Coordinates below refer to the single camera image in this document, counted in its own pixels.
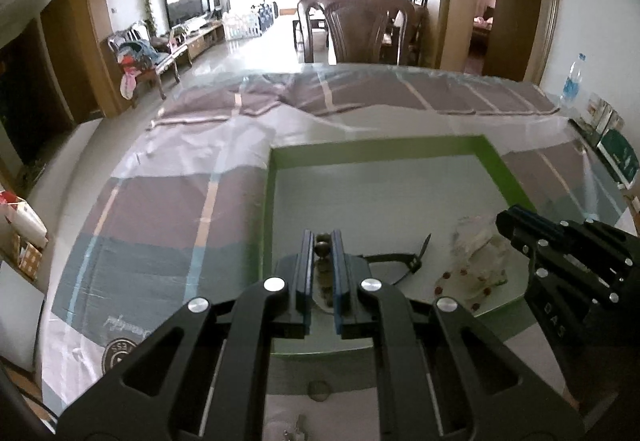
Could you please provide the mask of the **crystal pendant cluster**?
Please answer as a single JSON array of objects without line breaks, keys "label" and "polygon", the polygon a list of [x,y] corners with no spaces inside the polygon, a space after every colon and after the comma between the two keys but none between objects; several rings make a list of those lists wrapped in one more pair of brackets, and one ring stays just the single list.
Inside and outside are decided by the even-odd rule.
[{"label": "crystal pendant cluster", "polygon": [[283,429],[284,441],[308,441],[309,435],[306,429],[306,416],[300,414],[293,424],[287,424]]}]

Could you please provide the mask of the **green book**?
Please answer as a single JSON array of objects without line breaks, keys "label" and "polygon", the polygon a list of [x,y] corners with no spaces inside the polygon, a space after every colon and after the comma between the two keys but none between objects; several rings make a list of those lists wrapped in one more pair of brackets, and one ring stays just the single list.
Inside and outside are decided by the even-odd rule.
[{"label": "green book", "polygon": [[639,159],[620,131],[608,129],[600,138],[597,150],[614,172],[617,181],[623,187],[633,187],[639,173]]}]

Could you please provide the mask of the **plaid bed sheet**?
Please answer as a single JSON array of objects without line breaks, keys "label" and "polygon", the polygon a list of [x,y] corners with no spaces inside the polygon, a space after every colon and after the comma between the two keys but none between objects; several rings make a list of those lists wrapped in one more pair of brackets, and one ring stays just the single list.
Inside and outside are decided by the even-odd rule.
[{"label": "plaid bed sheet", "polygon": [[[190,300],[234,300],[297,255],[262,271],[271,149],[463,135],[487,138],[534,207],[515,205],[636,236],[608,172],[533,84],[381,66],[227,75],[164,107],[96,198],[53,298],[44,393],[61,417]],[[568,391],[525,300],[528,259],[499,233],[499,213],[461,219],[431,301],[394,286],[460,303],[574,409],[579,440],[637,439],[639,417],[606,421],[611,398],[587,412]],[[333,231],[311,231],[308,333],[273,339],[258,440],[283,440],[300,414],[309,440],[383,440],[372,340],[335,328]]]}]

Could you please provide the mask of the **green cardboard box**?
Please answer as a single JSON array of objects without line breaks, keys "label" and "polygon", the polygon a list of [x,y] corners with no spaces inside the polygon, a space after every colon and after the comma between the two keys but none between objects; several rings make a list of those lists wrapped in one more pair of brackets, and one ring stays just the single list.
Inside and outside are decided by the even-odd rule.
[{"label": "green cardboard box", "polygon": [[273,148],[268,159],[262,271],[297,253],[303,233],[341,231],[346,253],[425,253],[401,279],[429,302],[451,268],[463,218],[495,218],[534,207],[521,183],[481,135],[377,138]]}]

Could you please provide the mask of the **plastic water bottle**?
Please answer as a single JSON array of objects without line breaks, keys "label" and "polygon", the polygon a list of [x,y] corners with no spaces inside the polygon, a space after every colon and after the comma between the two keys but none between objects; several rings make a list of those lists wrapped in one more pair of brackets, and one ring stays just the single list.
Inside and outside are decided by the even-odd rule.
[{"label": "plastic water bottle", "polygon": [[576,60],[570,65],[560,97],[563,106],[570,106],[576,101],[582,86],[582,70],[585,67],[585,62],[585,54],[579,53]]}]

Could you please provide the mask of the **chair with clothes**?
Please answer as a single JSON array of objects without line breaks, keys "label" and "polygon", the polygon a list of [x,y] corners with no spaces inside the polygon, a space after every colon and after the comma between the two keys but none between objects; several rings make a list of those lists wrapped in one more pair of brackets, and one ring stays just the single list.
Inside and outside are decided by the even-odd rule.
[{"label": "chair with clothes", "polygon": [[170,71],[175,82],[181,82],[179,64],[186,62],[193,65],[189,49],[186,44],[162,43],[157,49],[152,38],[145,38],[135,26],[126,30],[114,32],[106,38],[106,44],[112,51],[117,66],[122,73],[120,78],[120,95],[131,103],[132,108],[138,105],[137,89],[141,83],[149,83],[156,88],[160,98],[165,101],[167,96],[162,77]]}]

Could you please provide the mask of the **dark wooden chair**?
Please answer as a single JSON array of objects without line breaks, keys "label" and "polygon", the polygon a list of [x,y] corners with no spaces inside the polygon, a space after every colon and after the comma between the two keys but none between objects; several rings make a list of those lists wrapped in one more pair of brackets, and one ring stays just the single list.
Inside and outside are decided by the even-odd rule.
[{"label": "dark wooden chair", "polygon": [[378,64],[388,28],[395,27],[394,63],[409,64],[410,41],[418,13],[410,0],[299,0],[297,14],[303,36],[304,61],[314,61],[310,11],[321,12],[337,63]]}]

